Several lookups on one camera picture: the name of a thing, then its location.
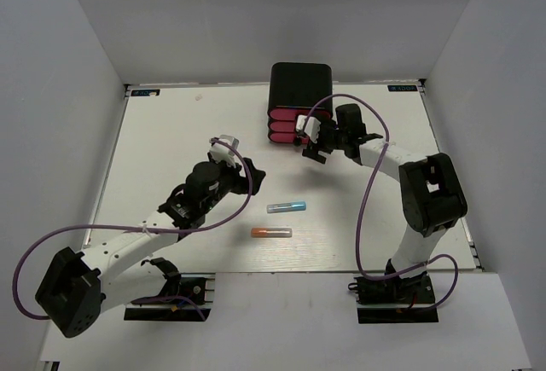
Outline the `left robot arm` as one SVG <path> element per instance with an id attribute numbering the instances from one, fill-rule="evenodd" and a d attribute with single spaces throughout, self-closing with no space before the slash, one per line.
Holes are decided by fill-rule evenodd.
<path id="1" fill-rule="evenodd" d="M 256 195 L 266 176 L 249 158 L 196 164 L 137 229 L 52 259 L 35 299 L 64 337 L 87 330 L 99 315 L 126 304 L 203 304 L 200 278 L 183 279 L 176 265 L 156 252 L 200 228 L 206 214 L 228 194 Z"/>

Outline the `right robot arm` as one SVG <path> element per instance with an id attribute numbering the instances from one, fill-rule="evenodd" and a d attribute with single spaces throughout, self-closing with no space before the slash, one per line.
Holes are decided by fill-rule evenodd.
<path id="1" fill-rule="evenodd" d="M 367 132 L 356 104 L 338 107 L 336 115 L 335 121 L 321 121 L 310 115 L 297 118 L 295 131 L 307 139 L 302 155 L 323 164 L 326 154 L 339 150 L 357 165 L 373 169 L 357 217 L 357 267 L 364 279 L 384 281 L 386 294 L 403 302 L 415 293 L 415 278 L 442 258 L 433 255 L 434 249 L 467 214 L 468 203 L 449 155 L 411 153 L 390 142 L 386 134 Z M 407 226 L 397 251 L 387 261 L 385 274 L 369 275 L 363 270 L 359 242 L 364 210 L 379 173 L 399 183 Z"/>

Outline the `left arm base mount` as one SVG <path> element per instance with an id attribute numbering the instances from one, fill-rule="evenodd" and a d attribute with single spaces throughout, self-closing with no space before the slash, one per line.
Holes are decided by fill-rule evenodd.
<path id="1" fill-rule="evenodd" d="M 125 307 L 128 322 L 204 322 L 212 311 L 214 274 L 182 275 L 176 288 L 164 288 L 159 297 L 141 298 Z"/>

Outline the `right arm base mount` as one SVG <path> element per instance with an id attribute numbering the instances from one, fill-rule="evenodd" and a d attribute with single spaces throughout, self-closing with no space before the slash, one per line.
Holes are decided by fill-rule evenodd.
<path id="1" fill-rule="evenodd" d="M 433 284 L 425 273 L 413 279 L 371 281 L 356 277 L 348 285 L 357 301 L 359 324 L 437 323 Z"/>

